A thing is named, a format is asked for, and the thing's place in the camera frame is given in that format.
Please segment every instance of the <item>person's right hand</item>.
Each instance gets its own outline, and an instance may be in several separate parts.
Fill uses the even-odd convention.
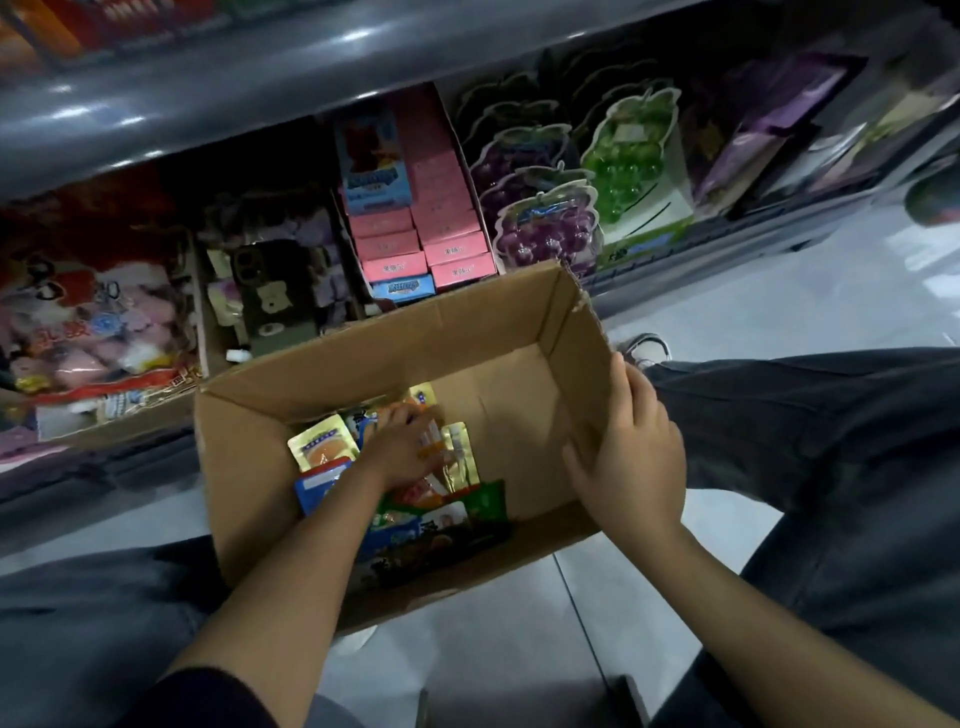
[[[564,464],[590,515],[621,549],[655,547],[683,532],[684,438],[653,384],[621,354],[611,361],[610,420],[592,471],[572,443]]]

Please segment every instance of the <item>dark pants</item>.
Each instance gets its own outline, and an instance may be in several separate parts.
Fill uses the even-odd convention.
[[[744,577],[960,717],[960,353],[854,352],[648,370],[689,485],[785,516]],[[223,598],[209,540],[0,580],[0,722],[110,724]],[[757,724],[700,655],[656,725]]]
[[[743,577],[960,718],[960,352],[648,370],[688,485],[781,510]],[[701,653],[655,726],[758,725]]]

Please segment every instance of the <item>green packet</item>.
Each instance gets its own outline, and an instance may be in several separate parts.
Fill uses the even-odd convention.
[[[470,520],[477,522],[506,522],[507,519],[507,495],[503,480],[495,480],[490,483],[480,483],[472,488],[457,491],[456,493],[444,496],[443,503],[462,502],[467,508],[467,515]],[[388,493],[380,501],[380,505],[373,517],[373,527],[384,527],[397,522],[402,522],[404,516],[414,515],[422,516],[435,510],[433,508],[418,508],[414,505],[407,505],[397,502],[391,498]]]

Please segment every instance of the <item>sneaker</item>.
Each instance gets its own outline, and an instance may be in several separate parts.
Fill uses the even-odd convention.
[[[670,356],[670,347],[655,333],[641,333],[616,349],[638,369],[647,369],[673,358]]]

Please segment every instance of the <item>tile floor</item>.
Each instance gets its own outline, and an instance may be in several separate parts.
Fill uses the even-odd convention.
[[[960,226],[922,231],[897,206],[871,210],[819,246],[608,322],[614,341],[644,330],[664,334],[676,357],[690,360],[951,346],[960,341]],[[196,484],[172,485],[150,502],[118,498],[101,509],[108,517],[0,559],[0,574],[206,532]],[[726,493],[691,492],[684,511],[697,537],[737,570],[778,517]],[[381,625],[359,652],[328,661],[321,692],[371,728],[412,726],[424,686],[439,728],[602,726],[610,724],[604,677],[633,675],[653,711],[697,649],[601,535]]]

